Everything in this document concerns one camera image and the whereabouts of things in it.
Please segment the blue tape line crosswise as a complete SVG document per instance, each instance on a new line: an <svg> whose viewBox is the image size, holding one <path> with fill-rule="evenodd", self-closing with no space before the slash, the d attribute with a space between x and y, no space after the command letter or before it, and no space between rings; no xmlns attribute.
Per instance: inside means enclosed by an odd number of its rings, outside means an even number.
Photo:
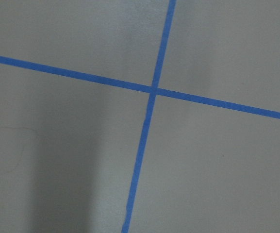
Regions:
<svg viewBox="0 0 280 233"><path fill-rule="evenodd" d="M4 56L0 56L0 64L35 70L35 71L39 71L39 72L64 76L64 77L78 79L78 80L89 81L89 82L93 82L93 83L100 83L100 84L105 84L105 85L109 85L109 86L115 86L115 87L119 87L119 88L124 88L124 89L144 92L144 93L150 93L152 91L152 87L143 85L143 84L106 78L106 77L102 77L102 76L77 72L77 71L58 68L58 67L47 66L47 65L43 65L43 64L8 58L8 57L4 57ZM163 96L163 97L185 100L185 101L215 106L215 107L219 107L219 108L225 108L225 109L235 110L235 111L239 111L239 112L245 112L245 113L260 115L260 116L264 116L264 117L280 119L280 112L266 110L263 108L257 108L257 107L242 105L242 104L233 103L233 102L216 100L216 99L212 99L212 98L191 95L191 94L187 94L187 93L182 93L182 92L177 92L177 91L172 91L172 90L167 90L167 89L162 89L162 88L158 88L156 90L156 94L159 96Z"/></svg>

